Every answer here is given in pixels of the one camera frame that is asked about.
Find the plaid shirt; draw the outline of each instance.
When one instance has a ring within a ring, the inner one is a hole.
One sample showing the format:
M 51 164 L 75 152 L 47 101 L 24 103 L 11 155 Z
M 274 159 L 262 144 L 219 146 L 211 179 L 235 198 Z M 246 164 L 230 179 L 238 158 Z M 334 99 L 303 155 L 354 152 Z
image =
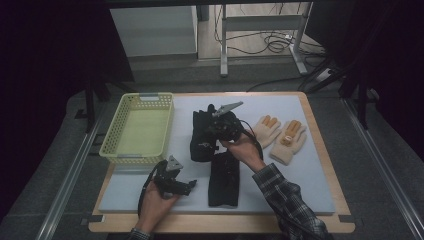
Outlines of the plaid shirt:
M 325 223 L 303 202 L 300 187 L 287 181 L 274 163 L 269 164 L 253 175 L 268 204 L 277 215 L 278 225 L 291 240 L 314 239 L 307 233 L 286 221 L 290 218 L 315 233 L 321 239 L 333 239 L 327 232 Z

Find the yellow-green plastic basket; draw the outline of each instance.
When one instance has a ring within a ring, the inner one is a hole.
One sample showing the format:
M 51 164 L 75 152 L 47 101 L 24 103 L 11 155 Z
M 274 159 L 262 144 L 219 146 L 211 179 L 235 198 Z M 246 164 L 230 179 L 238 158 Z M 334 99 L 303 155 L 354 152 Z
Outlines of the yellow-green plastic basket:
M 172 93 L 124 94 L 100 156 L 117 164 L 155 165 L 166 159 L 173 115 Z

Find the desk leg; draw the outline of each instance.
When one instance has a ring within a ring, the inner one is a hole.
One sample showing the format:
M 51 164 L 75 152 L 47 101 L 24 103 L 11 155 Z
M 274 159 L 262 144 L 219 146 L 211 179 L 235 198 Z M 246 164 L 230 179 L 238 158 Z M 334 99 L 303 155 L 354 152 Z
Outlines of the desk leg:
M 303 33 L 305 32 L 306 23 L 309 18 L 309 11 L 311 10 L 312 3 L 308 2 L 305 10 L 303 11 L 302 18 L 300 19 L 299 28 L 297 30 L 296 39 L 294 41 L 294 44 L 290 44 L 289 49 L 290 52 L 294 58 L 294 61 L 296 63 L 297 69 L 299 69 L 299 72 L 301 75 L 306 75 L 308 73 L 308 70 L 306 70 L 305 64 L 302 61 L 302 58 L 299 54 L 299 45 L 300 41 L 302 40 Z
M 221 77 L 228 76 L 227 58 L 227 7 L 222 5 Z

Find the white desk frame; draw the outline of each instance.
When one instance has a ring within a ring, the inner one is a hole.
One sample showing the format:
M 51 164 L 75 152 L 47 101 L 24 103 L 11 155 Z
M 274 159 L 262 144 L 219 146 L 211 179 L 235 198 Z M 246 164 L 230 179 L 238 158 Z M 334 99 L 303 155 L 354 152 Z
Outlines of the white desk frame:
M 237 31 L 297 30 L 296 39 L 290 44 L 289 49 L 300 74 L 307 74 L 308 71 L 299 54 L 299 44 L 311 6 L 312 2 L 307 2 L 302 15 L 227 17 L 226 5 L 222 5 L 221 77 L 228 76 L 227 32 Z

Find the beige glove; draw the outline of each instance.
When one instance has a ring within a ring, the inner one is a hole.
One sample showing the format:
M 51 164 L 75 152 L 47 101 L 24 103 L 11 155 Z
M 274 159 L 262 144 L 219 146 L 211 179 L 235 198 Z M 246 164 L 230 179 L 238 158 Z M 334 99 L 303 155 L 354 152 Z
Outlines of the beige glove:
M 302 126 L 299 121 L 293 120 L 286 122 L 271 149 L 270 156 L 285 165 L 289 165 L 293 155 L 305 143 L 305 130 L 306 127 Z
M 277 118 L 271 119 L 269 115 L 266 115 L 261 117 L 255 127 L 253 127 L 256 140 L 258 140 L 263 149 L 268 147 L 278 136 L 280 131 L 277 128 L 279 126 L 281 126 L 281 122 Z

